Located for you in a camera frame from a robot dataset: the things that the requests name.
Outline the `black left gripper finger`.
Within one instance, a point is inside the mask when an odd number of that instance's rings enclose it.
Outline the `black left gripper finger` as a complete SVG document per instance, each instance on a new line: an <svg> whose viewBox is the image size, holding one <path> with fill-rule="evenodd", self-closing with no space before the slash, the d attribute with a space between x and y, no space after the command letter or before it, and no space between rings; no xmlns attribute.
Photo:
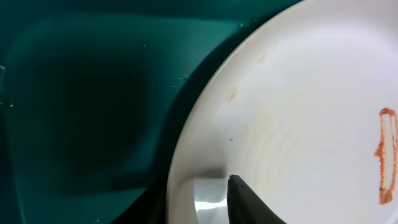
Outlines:
<svg viewBox="0 0 398 224"><path fill-rule="evenodd" d="M286 224L238 175L228 179L229 224Z"/></svg>

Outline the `white plate with thin smear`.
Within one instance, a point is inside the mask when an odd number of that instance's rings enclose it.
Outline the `white plate with thin smear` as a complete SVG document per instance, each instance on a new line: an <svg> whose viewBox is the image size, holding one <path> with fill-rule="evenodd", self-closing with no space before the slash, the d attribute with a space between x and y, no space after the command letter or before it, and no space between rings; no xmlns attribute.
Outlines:
<svg viewBox="0 0 398 224"><path fill-rule="evenodd" d="M223 62L175 148L167 223L227 223L240 176L286 223L397 222L397 1L301 1Z"/></svg>

